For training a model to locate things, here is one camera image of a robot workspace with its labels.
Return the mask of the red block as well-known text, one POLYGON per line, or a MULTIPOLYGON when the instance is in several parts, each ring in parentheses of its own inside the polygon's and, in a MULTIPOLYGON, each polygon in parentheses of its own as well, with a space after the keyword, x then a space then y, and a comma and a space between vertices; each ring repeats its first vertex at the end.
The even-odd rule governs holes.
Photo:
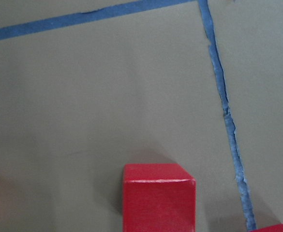
POLYGON ((194 232, 195 214, 196 180, 179 164, 124 166, 124 232, 194 232))

